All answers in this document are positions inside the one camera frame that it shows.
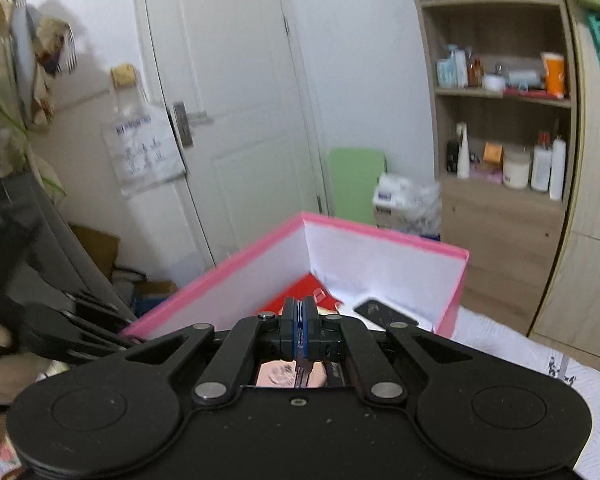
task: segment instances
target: round black disc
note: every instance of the round black disc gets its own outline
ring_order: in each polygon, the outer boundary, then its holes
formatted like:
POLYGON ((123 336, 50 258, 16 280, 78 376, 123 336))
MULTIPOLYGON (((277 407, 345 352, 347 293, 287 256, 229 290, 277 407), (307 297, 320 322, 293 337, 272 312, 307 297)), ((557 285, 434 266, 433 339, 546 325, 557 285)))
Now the round black disc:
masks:
POLYGON ((466 364, 436 376, 418 400, 418 424, 438 449, 484 473, 540 474, 575 462, 591 424, 579 394, 521 367, 466 364))
POLYGON ((49 378, 16 399, 8 433, 25 462, 54 476, 89 478, 141 462, 175 432, 178 398, 151 367, 94 371, 79 380, 49 378))

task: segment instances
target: white bed sheet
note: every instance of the white bed sheet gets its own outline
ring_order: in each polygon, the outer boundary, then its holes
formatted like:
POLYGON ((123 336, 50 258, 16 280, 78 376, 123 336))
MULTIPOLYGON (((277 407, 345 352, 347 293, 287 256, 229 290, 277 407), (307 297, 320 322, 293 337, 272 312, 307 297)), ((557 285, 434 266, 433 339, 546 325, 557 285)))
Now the white bed sheet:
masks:
POLYGON ((586 480, 600 480, 600 372, 561 352, 535 343, 486 316, 460 308, 454 341, 548 375, 560 375, 587 401, 593 419, 589 441, 574 468, 586 480))

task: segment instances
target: white wall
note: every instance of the white wall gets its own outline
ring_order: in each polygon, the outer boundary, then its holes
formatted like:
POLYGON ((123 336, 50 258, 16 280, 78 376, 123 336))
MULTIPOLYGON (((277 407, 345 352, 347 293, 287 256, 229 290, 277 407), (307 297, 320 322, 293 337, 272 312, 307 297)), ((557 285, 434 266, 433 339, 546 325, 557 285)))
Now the white wall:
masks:
POLYGON ((155 279, 188 283, 205 266, 175 185, 125 200, 100 130, 113 114, 109 97, 102 94, 108 89, 110 67, 129 62, 143 73, 134 1, 29 3, 67 20, 78 49, 77 72, 59 78, 54 88, 59 112, 52 129, 34 142, 36 152, 53 165, 68 192, 60 206, 62 214, 69 221, 120 236, 120 264, 142 269, 155 279))
POLYGON ((378 148, 390 171, 433 179, 429 83, 414 0, 292 2, 322 145, 378 148))

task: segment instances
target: white door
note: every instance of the white door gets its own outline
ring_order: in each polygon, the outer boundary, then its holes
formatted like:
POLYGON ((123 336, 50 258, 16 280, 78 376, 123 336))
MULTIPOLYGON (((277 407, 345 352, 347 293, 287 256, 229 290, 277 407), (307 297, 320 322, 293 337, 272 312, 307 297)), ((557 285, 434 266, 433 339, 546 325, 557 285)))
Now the white door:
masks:
POLYGON ((190 120, 187 183, 216 263, 318 211, 280 0, 146 0, 169 106, 190 120))

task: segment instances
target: black phone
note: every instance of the black phone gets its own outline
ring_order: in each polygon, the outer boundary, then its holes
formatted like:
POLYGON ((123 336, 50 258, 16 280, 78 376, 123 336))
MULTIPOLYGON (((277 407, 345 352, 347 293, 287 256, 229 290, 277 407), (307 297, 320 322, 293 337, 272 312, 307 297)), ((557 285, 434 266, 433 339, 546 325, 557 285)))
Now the black phone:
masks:
POLYGON ((366 300, 365 303, 360 304, 353 311, 384 329, 387 325, 396 321, 418 326, 418 322, 413 317, 405 316, 382 301, 373 298, 366 300))

